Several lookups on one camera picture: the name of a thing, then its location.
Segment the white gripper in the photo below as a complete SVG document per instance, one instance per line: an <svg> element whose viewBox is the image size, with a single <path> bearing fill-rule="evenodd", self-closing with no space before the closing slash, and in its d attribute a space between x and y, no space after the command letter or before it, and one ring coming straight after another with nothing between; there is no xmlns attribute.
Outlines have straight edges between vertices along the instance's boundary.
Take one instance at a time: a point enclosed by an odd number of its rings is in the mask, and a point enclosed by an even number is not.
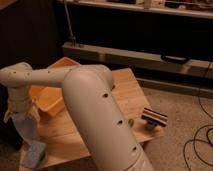
<svg viewBox="0 0 213 171"><path fill-rule="evenodd" d="M40 115L38 107L30 97L29 88L8 88L7 104L3 121L7 123L12 117L17 132L25 142L31 144L37 141L39 139L37 123L40 122Z"/></svg>

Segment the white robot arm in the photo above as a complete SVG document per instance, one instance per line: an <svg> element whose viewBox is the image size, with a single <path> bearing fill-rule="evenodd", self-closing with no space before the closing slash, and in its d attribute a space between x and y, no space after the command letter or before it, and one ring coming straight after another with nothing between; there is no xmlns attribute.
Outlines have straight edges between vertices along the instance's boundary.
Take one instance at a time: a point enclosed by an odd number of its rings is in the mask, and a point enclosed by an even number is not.
<svg viewBox="0 0 213 171"><path fill-rule="evenodd" d="M112 72L103 65L34 70L25 62L0 69L8 89L7 117L25 114L38 122L31 85L59 87L65 106L100 171L154 171L111 94Z"/></svg>

